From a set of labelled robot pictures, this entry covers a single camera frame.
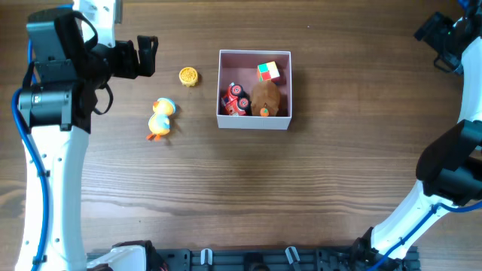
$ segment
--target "rubber duck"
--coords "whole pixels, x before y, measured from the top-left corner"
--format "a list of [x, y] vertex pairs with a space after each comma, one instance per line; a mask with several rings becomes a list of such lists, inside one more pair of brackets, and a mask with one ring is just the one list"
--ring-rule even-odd
[[159, 141], [161, 136], [167, 135], [170, 131], [168, 116], [175, 113], [175, 103], [168, 98], [159, 98], [152, 105], [152, 111], [154, 114], [148, 122], [152, 134], [148, 135], [146, 139]]

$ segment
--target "white box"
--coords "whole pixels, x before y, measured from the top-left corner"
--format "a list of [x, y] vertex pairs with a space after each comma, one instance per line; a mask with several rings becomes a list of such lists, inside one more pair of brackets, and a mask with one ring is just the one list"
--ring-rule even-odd
[[[258, 65], [274, 61], [284, 76], [286, 84], [278, 86], [281, 92], [279, 112], [276, 117], [229, 116], [222, 114], [221, 97], [231, 82], [241, 84], [250, 95], [258, 82]], [[288, 129], [292, 113], [291, 52], [268, 50], [220, 50], [218, 73], [218, 101], [216, 117], [219, 128], [234, 129]]]

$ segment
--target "brown plush toy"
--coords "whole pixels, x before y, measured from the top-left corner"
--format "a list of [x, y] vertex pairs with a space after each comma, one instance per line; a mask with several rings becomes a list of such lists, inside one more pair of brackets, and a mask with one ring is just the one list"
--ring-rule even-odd
[[275, 117], [278, 114], [280, 100], [281, 93], [273, 82], [262, 81], [257, 83], [251, 94], [253, 116], [261, 116], [261, 109], [266, 108], [269, 111], [269, 116]]

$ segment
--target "red toy car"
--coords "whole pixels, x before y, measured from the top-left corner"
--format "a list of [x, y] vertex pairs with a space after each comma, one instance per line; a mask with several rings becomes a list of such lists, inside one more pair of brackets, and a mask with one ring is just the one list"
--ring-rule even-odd
[[225, 113], [230, 116], [246, 116], [249, 114], [250, 102], [240, 84], [231, 83], [227, 94], [221, 98]]

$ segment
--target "black wheel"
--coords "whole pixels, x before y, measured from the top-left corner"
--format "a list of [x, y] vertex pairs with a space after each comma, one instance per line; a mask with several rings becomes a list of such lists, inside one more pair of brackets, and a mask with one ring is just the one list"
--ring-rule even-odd
[[244, 111], [249, 110], [249, 100], [247, 98], [241, 98], [238, 101], [238, 108]]
[[235, 84], [234, 86], [232, 86], [230, 92], [231, 92], [232, 96], [235, 96], [235, 97], [238, 97], [238, 98], [241, 98], [241, 97], [245, 96], [244, 89], [239, 84]]

